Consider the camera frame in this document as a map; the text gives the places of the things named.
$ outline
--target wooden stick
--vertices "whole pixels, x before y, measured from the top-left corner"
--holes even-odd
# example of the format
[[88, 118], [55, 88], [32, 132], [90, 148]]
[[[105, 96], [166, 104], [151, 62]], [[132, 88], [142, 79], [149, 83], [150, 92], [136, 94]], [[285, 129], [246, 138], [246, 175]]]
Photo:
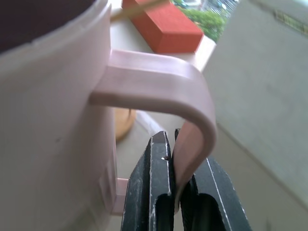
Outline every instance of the wooden stick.
[[167, 2], [169, 2], [169, 0], [151, 0], [151, 1], [148, 1], [138, 6], [129, 7], [127, 9], [121, 10], [120, 12], [112, 15], [110, 18], [110, 22], [114, 23], [124, 18], [131, 18], [131, 17], [137, 16], [138, 14], [144, 12], [145, 10], [157, 7], [158, 5], [162, 3], [167, 3]]

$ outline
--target tree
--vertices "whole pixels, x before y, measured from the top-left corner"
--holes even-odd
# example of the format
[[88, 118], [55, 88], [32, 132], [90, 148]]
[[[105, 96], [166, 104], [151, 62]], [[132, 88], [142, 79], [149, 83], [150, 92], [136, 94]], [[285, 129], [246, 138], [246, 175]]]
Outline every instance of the tree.
[[181, 4], [182, 0], [173, 0], [174, 3]]
[[186, 10], [182, 8], [180, 10], [190, 20], [195, 22], [207, 37], [215, 42], [218, 41], [226, 24], [225, 17], [211, 11]]

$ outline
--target window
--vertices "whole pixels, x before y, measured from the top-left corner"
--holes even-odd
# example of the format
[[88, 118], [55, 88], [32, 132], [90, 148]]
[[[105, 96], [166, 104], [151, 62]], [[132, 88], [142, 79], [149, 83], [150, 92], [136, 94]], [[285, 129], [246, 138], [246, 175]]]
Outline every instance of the window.
[[215, 42], [221, 36], [238, 2], [239, 0], [173, 0], [174, 5]]

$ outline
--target round wooden base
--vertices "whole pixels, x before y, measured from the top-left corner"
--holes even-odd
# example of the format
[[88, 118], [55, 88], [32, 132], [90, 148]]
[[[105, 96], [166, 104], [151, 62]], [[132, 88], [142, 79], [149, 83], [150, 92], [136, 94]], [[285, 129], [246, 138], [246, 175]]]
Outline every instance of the round wooden base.
[[132, 128], [136, 119], [136, 111], [125, 108], [115, 108], [115, 140], [120, 141]]

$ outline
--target black clamp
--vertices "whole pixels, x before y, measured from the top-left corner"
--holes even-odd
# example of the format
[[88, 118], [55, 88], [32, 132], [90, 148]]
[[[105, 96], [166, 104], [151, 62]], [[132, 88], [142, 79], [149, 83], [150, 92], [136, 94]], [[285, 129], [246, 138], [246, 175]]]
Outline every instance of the black clamp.
[[[172, 231], [174, 195], [170, 145], [161, 131], [150, 138], [128, 180], [121, 231]], [[251, 231], [229, 176], [212, 157], [187, 183], [180, 207], [185, 231]]]

